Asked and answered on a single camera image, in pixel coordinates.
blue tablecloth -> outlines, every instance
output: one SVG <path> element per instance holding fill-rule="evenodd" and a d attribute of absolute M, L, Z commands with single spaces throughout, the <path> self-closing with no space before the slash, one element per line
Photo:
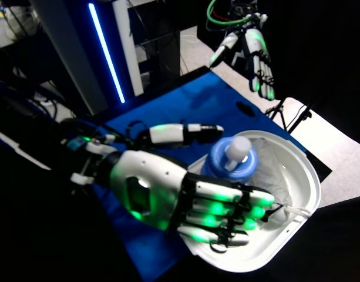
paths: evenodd
<path fill-rule="evenodd" d="M 255 116 L 250 117 L 241 112 L 236 107 L 236 102 L 250 106 Z M 225 130 L 224 136 L 232 136 L 244 130 L 268 131 L 289 139 L 301 150 L 306 151 L 287 132 L 212 72 L 133 109 L 107 124 L 124 132 L 126 126 L 135 120 L 142 120 L 147 126 L 154 126 L 162 123 L 180 123 L 183 119 L 187 123 L 222 125 Z M 208 153 L 210 148 L 211 145 L 193 144 L 188 148 L 164 152 L 190 165 Z M 164 233 L 145 226 L 133 218 L 110 191 L 95 186 L 95 192 L 103 202 L 112 224 L 144 281 L 155 280 L 189 254 L 176 232 Z"/>

bottle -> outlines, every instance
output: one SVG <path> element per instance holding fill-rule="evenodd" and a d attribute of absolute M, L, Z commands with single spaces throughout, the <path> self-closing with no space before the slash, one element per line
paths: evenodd
<path fill-rule="evenodd" d="M 208 154 L 201 174 L 246 183 L 258 166 L 258 157 L 244 136 L 220 139 Z"/>

floor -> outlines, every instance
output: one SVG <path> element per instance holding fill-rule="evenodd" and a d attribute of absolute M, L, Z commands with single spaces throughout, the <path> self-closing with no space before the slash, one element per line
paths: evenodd
<path fill-rule="evenodd" d="M 189 71 L 207 65 L 213 54 L 207 45 L 197 39 L 196 34 L 196 27 L 181 32 L 181 54 Z M 181 68 L 186 72 L 183 62 Z M 251 93 L 248 80 L 225 63 L 214 68 L 213 72 L 263 112 L 278 103 L 261 99 L 256 93 Z M 286 123 L 294 118 L 301 106 L 302 103 L 295 99 L 288 98 L 285 101 Z M 282 126 L 279 116 L 274 122 Z M 360 144 L 313 111 L 312 118 L 300 123 L 292 135 L 333 171 L 322 182 L 321 207 L 360 196 Z"/>

robotic hand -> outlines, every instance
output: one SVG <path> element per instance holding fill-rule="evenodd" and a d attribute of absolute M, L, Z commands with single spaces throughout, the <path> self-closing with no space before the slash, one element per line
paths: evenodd
<path fill-rule="evenodd" d="M 210 67 L 217 66 L 228 53 L 234 52 L 231 66 L 249 79 L 250 91 L 258 92 L 262 98 L 273 100 L 275 93 L 271 59 L 260 31 L 267 15 L 255 13 L 248 14 L 246 18 L 244 25 L 224 38 L 211 57 Z"/>
<path fill-rule="evenodd" d="M 222 132 L 221 126 L 160 125 L 145 130 L 136 141 L 141 146 L 146 140 L 148 148 L 179 142 L 188 145 L 191 139 L 210 143 Z M 210 243 L 217 252 L 247 244 L 245 231 L 256 228 L 264 207 L 274 201 L 259 188 L 190 173 L 184 164 L 153 151 L 112 152 L 99 171 L 102 178 L 110 172 L 109 187 L 135 218 L 161 230 L 177 229 Z"/>

blue light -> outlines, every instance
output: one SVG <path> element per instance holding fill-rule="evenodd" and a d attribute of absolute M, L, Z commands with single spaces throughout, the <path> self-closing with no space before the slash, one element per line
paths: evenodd
<path fill-rule="evenodd" d="M 102 30 L 102 27 L 100 26 L 100 22 L 99 22 L 99 18 L 97 16 L 97 13 L 95 10 L 95 6 L 94 6 L 94 4 L 89 3 L 88 8 L 90 9 L 93 24 L 95 25 L 97 35 L 99 36 L 100 43 L 102 44 L 104 56 L 105 56 L 105 59 L 107 60 L 110 73 L 112 74 L 113 82 L 115 83 L 117 93 L 119 94 L 120 101 L 121 101 L 121 103 L 125 103 L 125 98 L 123 97 L 120 83 L 119 83 L 119 80 L 117 78 L 117 74 L 115 71 L 115 67 L 113 66 L 112 59 L 110 58 L 108 46 L 107 46 L 107 43 L 105 42 L 103 30 Z"/>

